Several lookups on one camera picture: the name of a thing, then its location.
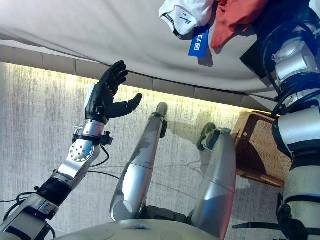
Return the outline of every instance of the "white bed sheet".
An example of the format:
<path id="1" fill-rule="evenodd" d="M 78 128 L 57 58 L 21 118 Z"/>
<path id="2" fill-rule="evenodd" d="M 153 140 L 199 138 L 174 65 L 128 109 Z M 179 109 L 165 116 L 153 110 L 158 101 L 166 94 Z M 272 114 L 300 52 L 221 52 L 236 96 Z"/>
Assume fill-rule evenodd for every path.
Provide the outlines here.
<path id="1" fill-rule="evenodd" d="M 178 39 L 159 19 L 163 2 L 1 0 L 1 38 L 108 65 L 124 60 L 133 72 L 178 83 L 251 93 L 267 89 L 239 59 L 255 35 L 234 37 L 218 54 L 211 49 L 213 66 L 199 65 L 188 56 L 191 41 Z"/>

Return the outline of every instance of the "white cloth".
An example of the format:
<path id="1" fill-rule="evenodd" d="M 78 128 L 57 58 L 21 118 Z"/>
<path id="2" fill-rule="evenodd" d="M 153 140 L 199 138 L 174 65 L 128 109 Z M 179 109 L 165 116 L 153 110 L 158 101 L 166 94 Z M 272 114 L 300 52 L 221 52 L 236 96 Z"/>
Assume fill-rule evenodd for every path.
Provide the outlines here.
<path id="1" fill-rule="evenodd" d="M 320 1 L 319 0 L 310 0 L 309 7 L 316 13 L 320 18 Z"/>
<path id="2" fill-rule="evenodd" d="M 204 26 L 209 22 L 214 1 L 166 0 L 159 10 L 159 17 L 178 37 L 187 35 L 193 28 Z"/>

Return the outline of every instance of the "blue tag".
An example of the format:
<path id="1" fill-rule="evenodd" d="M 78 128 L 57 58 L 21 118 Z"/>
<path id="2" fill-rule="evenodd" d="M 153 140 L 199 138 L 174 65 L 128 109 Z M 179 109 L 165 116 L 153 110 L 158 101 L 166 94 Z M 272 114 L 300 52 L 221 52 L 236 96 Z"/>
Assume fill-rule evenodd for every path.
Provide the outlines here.
<path id="1" fill-rule="evenodd" d="M 203 58 L 206 56 L 208 47 L 208 35 L 210 25 L 197 26 L 194 29 L 189 56 Z"/>

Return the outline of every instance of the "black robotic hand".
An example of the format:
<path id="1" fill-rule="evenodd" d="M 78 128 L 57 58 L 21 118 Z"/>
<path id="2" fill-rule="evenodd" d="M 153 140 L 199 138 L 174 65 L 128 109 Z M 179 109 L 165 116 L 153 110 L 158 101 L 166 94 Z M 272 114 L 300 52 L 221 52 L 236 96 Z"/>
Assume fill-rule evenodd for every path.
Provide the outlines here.
<path id="1" fill-rule="evenodd" d="M 118 92 L 119 85 L 127 79 L 128 71 L 124 61 L 113 64 L 94 86 L 89 101 L 85 106 L 85 119 L 95 120 L 106 124 L 108 119 L 128 115 L 134 111 L 142 99 L 138 93 L 128 102 L 114 103 L 114 95 Z"/>

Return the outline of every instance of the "wicker basket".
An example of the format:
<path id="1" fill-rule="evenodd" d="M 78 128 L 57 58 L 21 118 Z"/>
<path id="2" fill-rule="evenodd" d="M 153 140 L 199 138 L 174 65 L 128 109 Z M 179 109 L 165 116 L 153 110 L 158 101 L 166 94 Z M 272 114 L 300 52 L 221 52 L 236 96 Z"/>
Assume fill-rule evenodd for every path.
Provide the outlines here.
<path id="1" fill-rule="evenodd" d="M 237 175 L 284 187 L 291 160 L 277 149 L 272 135 L 274 120 L 257 112 L 241 113 L 232 132 Z"/>

